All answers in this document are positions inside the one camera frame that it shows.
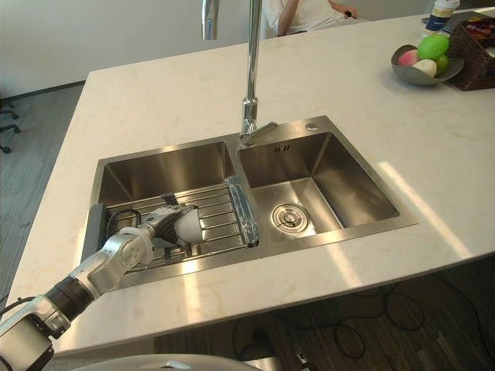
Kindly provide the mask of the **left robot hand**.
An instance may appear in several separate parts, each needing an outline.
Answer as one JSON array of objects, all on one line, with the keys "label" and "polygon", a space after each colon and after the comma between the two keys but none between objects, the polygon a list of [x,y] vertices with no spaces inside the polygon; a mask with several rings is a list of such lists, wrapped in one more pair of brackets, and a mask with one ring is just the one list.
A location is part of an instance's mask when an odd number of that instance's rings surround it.
[{"label": "left robot hand", "polygon": [[154,238],[172,245],[185,246],[203,240],[199,209],[196,205],[179,203],[174,193],[161,196],[164,204],[148,214],[138,225],[147,228]]}]

